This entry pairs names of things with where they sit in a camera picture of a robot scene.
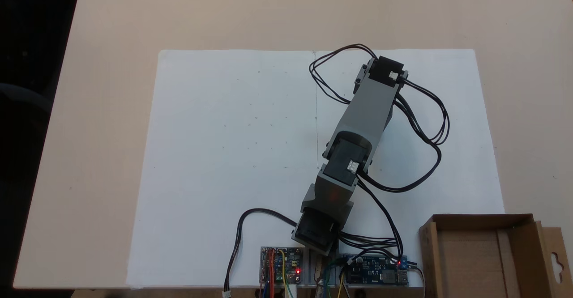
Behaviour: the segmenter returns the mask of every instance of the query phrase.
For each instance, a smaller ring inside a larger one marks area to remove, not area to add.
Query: circuit board
[[[395,262],[381,255],[363,255],[356,258],[346,274],[348,284],[408,285],[408,257],[403,256],[396,266]]]
[[[261,281],[269,279],[269,264],[271,263],[271,256],[274,256],[272,259],[274,281],[282,282],[282,255],[280,251],[285,253],[286,280],[290,284],[300,283],[303,278],[303,249],[301,247],[262,247],[259,279]]]

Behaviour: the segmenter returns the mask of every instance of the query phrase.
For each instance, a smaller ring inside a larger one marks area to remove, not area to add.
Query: white paper
[[[432,214],[504,212],[477,63],[470,50],[376,53],[404,63],[413,82],[442,99],[452,121],[440,147],[442,162],[426,182],[403,194],[375,191],[400,231],[405,254],[421,263],[418,228]],[[298,221],[301,201],[324,162],[319,155],[346,107],[324,96],[308,73],[315,55],[323,54],[160,53],[128,285],[221,287],[243,212],[269,208]],[[368,58],[346,51],[319,70],[350,98]],[[408,87],[401,93],[424,131],[437,131],[441,115],[432,100]],[[370,174],[388,186],[404,186],[435,160],[434,150],[395,110]],[[365,192],[357,188],[352,201],[345,231],[391,236]],[[264,214],[246,218],[231,286],[258,286],[260,247],[299,247],[292,229]],[[413,276],[411,286],[420,285]]]

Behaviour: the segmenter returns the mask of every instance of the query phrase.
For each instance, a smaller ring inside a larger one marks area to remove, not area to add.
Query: dark floor
[[[76,0],[0,0],[0,297],[12,281]]]

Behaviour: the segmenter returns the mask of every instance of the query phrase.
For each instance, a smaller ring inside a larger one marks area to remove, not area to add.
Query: cardboard box
[[[420,228],[420,244],[426,297],[573,297],[561,229],[532,214],[436,214]]]

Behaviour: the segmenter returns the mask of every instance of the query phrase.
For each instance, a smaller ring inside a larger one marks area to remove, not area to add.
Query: wooden table
[[[572,0],[78,0],[17,288],[125,286],[163,49],[475,49],[505,208],[573,252]]]

